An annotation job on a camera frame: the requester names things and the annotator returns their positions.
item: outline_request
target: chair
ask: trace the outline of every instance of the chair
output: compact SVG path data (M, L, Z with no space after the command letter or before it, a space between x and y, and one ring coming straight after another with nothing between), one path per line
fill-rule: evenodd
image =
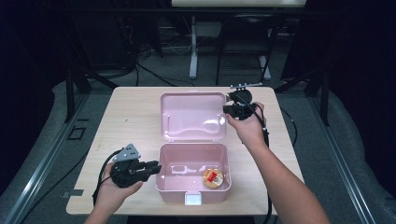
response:
M238 14L226 20L219 34L218 66L216 73L216 85L219 85L220 68L227 69L261 69L260 82L268 67L272 49L276 40L277 32L282 27L284 19L277 15L252 15ZM237 57L236 63L246 60L246 55L256 55L258 62L260 57L265 57L265 64L257 66L221 66L221 58L225 55L243 55Z

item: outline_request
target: human hand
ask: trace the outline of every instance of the human hand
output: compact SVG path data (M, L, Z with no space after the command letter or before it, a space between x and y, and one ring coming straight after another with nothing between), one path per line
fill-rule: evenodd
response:
M259 115L261 119L262 110L264 110L264 105L261 103L255 103L256 113ZM264 138L262 137L262 125L257 119L256 116L251 115L247 119L238 120L231 117L231 115L226 114L228 123L236 129L236 133L238 134L239 139L241 139L242 143L245 144L247 149L251 149L254 147L266 146L264 142Z
M105 181L99 188L95 207L86 223L102 223L98 220L107 220L121 207L127 197L136 193L143 186L142 181L138 181L125 189L117 186L110 177L110 171L113 164L113 162L109 163L104 170L102 179Z

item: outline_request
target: table top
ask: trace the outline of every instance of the table top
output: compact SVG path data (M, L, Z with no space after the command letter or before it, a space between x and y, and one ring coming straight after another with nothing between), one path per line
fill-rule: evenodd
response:
M172 0L173 7L304 7L306 0Z
M303 176L283 120L276 95L271 88L249 88L253 102L265 104L270 148L300 179ZM160 96L164 92L215 91L227 94L226 87L118 87L108 102L105 114L93 139L75 189L82 196L71 196L66 210L69 214L89 214L93 209L92 194L100 169L106 158L116 150L134 144L141 161L157 161L159 151L167 143L161 134ZM233 127L227 124L226 137L220 142L227 147L232 185L222 203L186 206L165 203L156 190L155 176L128 197L116 212L141 216L255 216L267 212L267 192L260 172Z

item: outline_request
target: hinged box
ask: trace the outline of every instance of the hinged box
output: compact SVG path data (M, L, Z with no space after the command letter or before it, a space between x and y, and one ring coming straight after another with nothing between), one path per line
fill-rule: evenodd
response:
M156 186L166 203L200 205L226 199L231 187L227 147L219 143L227 131L221 92L166 92L161 96L162 134ZM219 169L218 189L204 185L204 171Z

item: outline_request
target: small round container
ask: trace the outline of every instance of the small round container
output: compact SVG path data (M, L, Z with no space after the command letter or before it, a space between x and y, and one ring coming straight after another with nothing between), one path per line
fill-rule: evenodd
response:
M224 180L224 175L219 169L207 169L204 171L203 182L209 189L218 189Z

